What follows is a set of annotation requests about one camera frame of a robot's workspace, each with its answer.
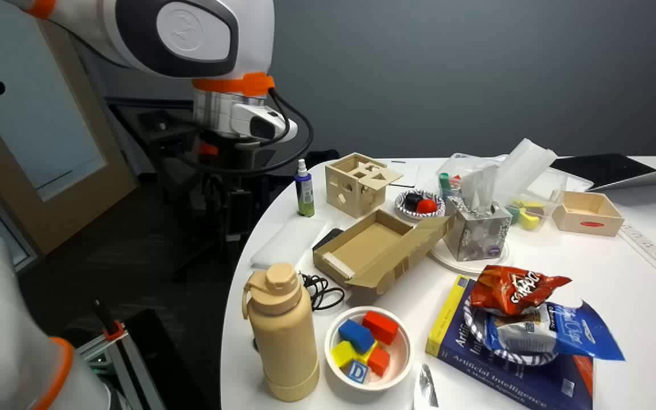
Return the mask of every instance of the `gray wall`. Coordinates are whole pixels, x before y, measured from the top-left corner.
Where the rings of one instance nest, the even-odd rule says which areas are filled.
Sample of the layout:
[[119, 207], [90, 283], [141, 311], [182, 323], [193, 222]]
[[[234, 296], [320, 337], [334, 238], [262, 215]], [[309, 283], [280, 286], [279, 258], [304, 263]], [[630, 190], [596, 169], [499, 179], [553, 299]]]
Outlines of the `gray wall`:
[[[275, 0], [271, 75], [313, 149], [656, 155], [656, 0]], [[189, 99], [187, 81], [99, 63], [112, 96]], [[286, 149], [294, 143], [284, 145]]]

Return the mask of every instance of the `book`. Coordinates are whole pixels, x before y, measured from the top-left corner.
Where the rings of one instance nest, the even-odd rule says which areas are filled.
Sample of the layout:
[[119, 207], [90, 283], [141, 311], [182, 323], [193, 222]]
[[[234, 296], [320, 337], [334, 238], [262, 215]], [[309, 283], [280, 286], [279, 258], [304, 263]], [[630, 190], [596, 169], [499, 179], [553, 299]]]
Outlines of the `book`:
[[464, 374], [533, 410], [591, 410], [593, 362], [558, 355], [542, 366], [511, 363], [472, 337], [462, 306], [474, 286], [459, 276], [427, 338], [426, 351]]

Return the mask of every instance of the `orange block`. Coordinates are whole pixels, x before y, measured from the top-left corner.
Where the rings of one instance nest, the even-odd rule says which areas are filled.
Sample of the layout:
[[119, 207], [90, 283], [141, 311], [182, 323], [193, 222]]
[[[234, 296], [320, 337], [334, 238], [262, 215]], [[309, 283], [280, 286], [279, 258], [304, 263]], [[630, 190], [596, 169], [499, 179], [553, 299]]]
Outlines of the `orange block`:
[[371, 334], [376, 340], [385, 345], [391, 345], [396, 337], [396, 332], [399, 331], [399, 325], [396, 322], [375, 311], [370, 311], [364, 316], [363, 325], [371, 330]]
[[388, 360], [391, 356], [387, 352], [384, 352], [380, 348], [374, 348], [373, 352], [369, 356], [369, 361], [367, 365], [373, 370], [374, 373], [379, 376], [383, 376], [383, 372], [388, 368]]

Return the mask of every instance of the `water bottle lid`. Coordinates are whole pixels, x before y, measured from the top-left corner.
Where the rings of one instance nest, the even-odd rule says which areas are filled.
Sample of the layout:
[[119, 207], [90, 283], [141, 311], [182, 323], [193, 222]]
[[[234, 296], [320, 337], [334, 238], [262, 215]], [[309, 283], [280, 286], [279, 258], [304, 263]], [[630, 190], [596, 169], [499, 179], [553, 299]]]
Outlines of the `water bottle lid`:
[[256, 270], [244, 285], [242, 312], [247, 319], [247, 293], [252, 293], [255, 309], [265, 314], [283, 314], [302, 296], [300, 281], [289, 263], [276, 263], [268, 270]]

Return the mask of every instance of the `tissue box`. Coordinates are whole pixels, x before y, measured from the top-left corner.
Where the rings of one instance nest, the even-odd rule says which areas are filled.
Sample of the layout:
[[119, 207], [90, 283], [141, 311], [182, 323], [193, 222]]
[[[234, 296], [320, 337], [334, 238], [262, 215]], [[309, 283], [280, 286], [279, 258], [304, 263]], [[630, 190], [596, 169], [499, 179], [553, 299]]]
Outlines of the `tissue box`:
[[451, 217], [450, 225], [443, 239], [456, 260], [500, 256], [513, 219], [505, 208], [496, 207], [494, 214], [477, 215], [469, 212], [460, 198], [451, 197], [447, 201], [447, 216]]

